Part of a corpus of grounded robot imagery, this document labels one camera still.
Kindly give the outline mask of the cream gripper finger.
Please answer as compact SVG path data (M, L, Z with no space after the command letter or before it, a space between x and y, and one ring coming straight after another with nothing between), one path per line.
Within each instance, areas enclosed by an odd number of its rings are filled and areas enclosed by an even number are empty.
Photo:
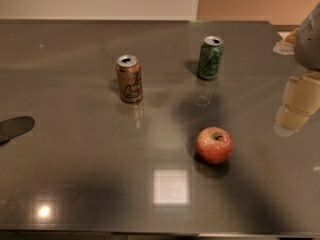
M307 71L301 77L290 77L276 115L274 132L288 137L303 127L320 109L320 72Z
M297 34L298 29L294 29L290 33L285 34L284 38L273 47L273 51L280 55L294 55Z

